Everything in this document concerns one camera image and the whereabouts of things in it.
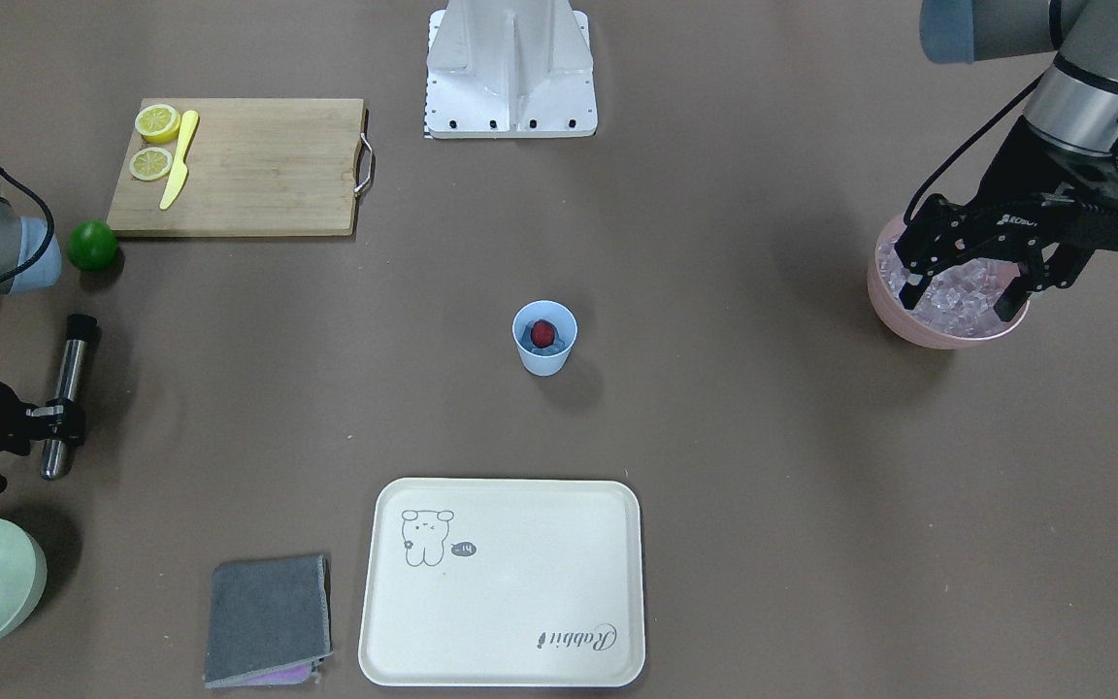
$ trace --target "folded cloth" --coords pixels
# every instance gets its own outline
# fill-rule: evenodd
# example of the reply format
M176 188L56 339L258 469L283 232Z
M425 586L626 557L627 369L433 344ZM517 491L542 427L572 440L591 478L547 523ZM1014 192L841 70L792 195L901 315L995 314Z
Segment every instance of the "folded cloth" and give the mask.
M222 563L214 570L205 687L297 684L330 654L325 558Z

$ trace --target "red fruit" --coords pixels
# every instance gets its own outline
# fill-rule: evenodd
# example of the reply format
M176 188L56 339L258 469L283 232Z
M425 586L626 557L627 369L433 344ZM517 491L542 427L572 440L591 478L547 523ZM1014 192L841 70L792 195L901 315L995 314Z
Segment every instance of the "red fruit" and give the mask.
M556 327L546 321L538 321L533 323L533 330L529 331L529 340L533 341L533 347L538 350L550 347L556 341Z

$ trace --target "lemon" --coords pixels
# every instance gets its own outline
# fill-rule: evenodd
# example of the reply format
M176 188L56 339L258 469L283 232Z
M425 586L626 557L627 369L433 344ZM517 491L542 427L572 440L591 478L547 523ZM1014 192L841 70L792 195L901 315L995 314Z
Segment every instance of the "lemon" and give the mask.
M170 163L172 163L170 151L152 145L136 151L132 162L129 163L129 172L141 181L153 181L170 172Z
M150 105L136 115L136 133L151 143L167 143L179 134L179 112L170 105Z

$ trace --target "wooden cutting board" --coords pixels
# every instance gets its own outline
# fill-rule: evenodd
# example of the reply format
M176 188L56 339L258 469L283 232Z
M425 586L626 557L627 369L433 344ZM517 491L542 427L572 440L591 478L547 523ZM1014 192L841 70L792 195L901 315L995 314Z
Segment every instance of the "wooden cutting board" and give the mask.
M363 100L148 98L196 110L188 182L170 209L167 178L140 181L129 161L148 145L132 131L106 221L122 238L351 235ZM160 144L174 152L174 141Z

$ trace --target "yellow knife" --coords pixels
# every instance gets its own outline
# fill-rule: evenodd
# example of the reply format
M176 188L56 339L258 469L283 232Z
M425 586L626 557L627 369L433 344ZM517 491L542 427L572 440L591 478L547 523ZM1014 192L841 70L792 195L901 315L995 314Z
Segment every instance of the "yellow knife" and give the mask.
M174 143L172 173L167 178L167 190L163 191L163 200L158 205L163 211L170 209L170 205L174 204L174 198L183 189L183 182L188 181L188 166L183 164L183 159L188 154L188 147L192 143L192 134L196 133L196 120L198 114L192 110L183 112L179 119L179 142Z

